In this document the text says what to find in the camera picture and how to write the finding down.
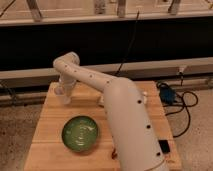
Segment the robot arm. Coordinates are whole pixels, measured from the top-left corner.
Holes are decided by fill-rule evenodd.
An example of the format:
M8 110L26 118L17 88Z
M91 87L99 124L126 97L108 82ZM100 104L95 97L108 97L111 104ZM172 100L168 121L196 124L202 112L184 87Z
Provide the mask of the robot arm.
M134 82L80 67L75 62L79 61L77 59L75 53L69 53L54 61L55 69L61 74L61 85L75 78L103 92L107 120L122 171L168 171Z

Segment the wire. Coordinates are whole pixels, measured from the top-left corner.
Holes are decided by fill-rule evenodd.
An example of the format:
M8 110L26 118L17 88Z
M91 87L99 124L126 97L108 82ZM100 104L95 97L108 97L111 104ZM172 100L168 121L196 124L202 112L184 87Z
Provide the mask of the wire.
M165 88L165 86L167 86L168 88L171 88L171 86L169 86L166 83L157 83L157 87L158 88L162 88L162 87ZM195 98L195 102L193 104L186 104L185 97L186 97L187 94L190 94L190 95L192 95ZM176 101L172 105L166 104L166 105L164 105L164 107L180 107L180 109L177 110L177 111L166 113L166 116L171 116L171 115L174 115L174 114L178 114L178 113L182 112L184 109L186 110L187 117L188 117L188 122L187 122L186 127L179 134L173 135L174 138L178 138L178 137L182 136L183 134L185 134L188 131L188 129L189 129L190 125L191 125L191 114L190 114L188 108L196 106L198 104L199 99L198 99L197 95L195 93L191 92L191 91L185 91L181 95L179 95L177 92L175 92L175 95L176 95L176 98L179 101Z
M1 18L1 17L4 15L4 13L11 7L11 5L14 4L15 1L16 1L16 0L11 1L11 2L2 10L2 12L0 13L0 18Z
M120 64L118 70L114 74L115 76L118 76L118 74L120 73L121 68L123 67L124 63L128 59L129 54L130 54L130 52L132 50L133 44L135 42L136 32L137 32L137 23L138 23L139 15L140 15L140 12L138 11L137 16L136 16L136 20L135 20L135 24L134 24L134 29L133 29L132 37L131 37L131 40L129 42L129 46L127 48L127 52L126 52L126 54L125 54L125 56L124 56L124 58L123 58L123 60L122 60L122 62Z
M8 87L4 84L4 82L3 82L2 80L0 80L0 85L2 86L2 88L5 89L5 91L6 91L6 92L9 94L9 96L11 97L12 105L15 105L16 102L18 101L18 97L17 97L15 91L12 90L12 89L10 89L10 88L8 88Z

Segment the wooden table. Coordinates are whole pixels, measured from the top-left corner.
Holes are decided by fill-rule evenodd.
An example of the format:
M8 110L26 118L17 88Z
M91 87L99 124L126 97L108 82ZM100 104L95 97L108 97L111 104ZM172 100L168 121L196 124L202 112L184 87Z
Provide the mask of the wooden table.
M169 142L171 152L165 157L170 170L181 170L180 158L154 82L135 83L148 92L146 107L158 138ZM118 160L111 158L114 144L104 109L97 103L101 94L78 83L73 90L71 104L63 106L54 95L57 84L50 85L24 170L120 171ZM64 124L77 115L92 117L100 128L100 138L95 147L89 153L81 155L66 148L61 139Z

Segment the terrazzo floor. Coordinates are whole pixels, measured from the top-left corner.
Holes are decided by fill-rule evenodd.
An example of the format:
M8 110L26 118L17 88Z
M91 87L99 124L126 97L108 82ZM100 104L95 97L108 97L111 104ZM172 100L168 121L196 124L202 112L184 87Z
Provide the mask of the terrazzo floor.
M176 138L183 171L213 170L213 90L195 91L197 106L190 108L191 126ZM193 103L187 97L187 103ZM0 108L0 171L22 171L42 105ZM176 109L166 108L166 112ZM186 112L168 117L174 134L187 123Z

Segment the black wall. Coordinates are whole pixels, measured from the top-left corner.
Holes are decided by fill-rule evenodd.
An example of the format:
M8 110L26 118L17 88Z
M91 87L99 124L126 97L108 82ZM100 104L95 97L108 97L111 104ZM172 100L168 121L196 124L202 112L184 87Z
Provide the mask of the black wall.
M0 70L52 67L54 58L75 51L82 65L121 62L134 21L0 28ZM213 56L213 18L137 23L129 62Z

